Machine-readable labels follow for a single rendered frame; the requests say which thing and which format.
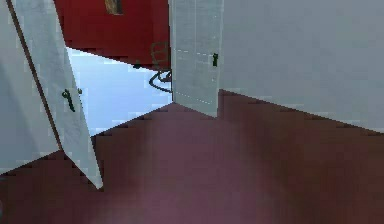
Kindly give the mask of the white room door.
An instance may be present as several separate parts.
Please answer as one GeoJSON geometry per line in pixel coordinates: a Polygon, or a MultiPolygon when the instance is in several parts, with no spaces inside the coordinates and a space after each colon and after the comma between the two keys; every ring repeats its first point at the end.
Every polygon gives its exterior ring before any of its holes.
{"type": "Polygon", "coordinates": [[[103,186],[54,0],[6,0],[27,47],[61,149],[96,187],[103,186]],[[68,89],[75,111],[62,92],[68,89]]]}
{"type": "Polygon", "coordinates": [[[216,117],[224,0],[169,0],[169,7],[173,101],[216,117]]]}

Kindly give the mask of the framed wall picture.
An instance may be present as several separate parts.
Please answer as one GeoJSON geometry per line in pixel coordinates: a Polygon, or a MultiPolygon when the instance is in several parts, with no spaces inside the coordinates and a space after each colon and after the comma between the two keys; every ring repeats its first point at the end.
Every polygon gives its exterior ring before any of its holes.
{"type": "Polygon", "coordinates": [[[106,11],[112,15],[122,15],[122,4],[121,0],[104,0],[106,11]]]}

